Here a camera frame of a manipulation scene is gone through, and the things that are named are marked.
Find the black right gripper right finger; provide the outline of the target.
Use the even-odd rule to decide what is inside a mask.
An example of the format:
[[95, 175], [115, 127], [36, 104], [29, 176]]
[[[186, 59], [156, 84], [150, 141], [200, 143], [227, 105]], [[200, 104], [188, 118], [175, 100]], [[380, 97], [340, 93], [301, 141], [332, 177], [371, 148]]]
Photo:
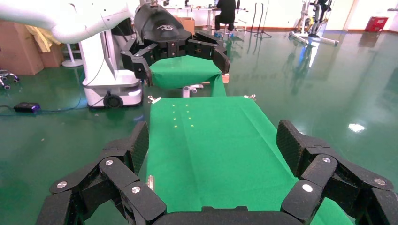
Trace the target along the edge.
[[397, 224], [398, 194], [387, 178], [344, 159], [288, 120], [279, 122], [276, 144], [298, 179], [281, 204], [282, 212], [307, 225], [328, 198], [358, 225]]

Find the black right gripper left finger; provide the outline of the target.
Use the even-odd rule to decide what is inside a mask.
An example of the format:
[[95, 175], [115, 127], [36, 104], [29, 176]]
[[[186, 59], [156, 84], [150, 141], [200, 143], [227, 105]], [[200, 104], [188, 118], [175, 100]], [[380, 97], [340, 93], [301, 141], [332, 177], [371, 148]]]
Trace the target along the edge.
[[55, 181], [36, 223], [82, 225], [112, 201], [130, 225], [153, 224], [167, 207], [138, 177], [148, 149], [149, 128], [141, 121], [130, 136], [110, 141], [93, 162]]

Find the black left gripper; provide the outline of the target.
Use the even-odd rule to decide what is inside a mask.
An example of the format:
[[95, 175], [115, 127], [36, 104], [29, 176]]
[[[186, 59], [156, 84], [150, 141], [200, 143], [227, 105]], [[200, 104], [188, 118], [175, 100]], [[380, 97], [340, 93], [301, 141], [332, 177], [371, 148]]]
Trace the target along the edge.
[[198, 31], [192, 33], [163, 6], [140, 5], [134, 16], [134, 26], [143, 43], [130, 38], [121, 48], [123, 67], [137, 79], [153, 86], [150, 66], [165, 58], [185, 55], [210, 60], [223, 73], [230, 70], [227, 50], [218, 38]]

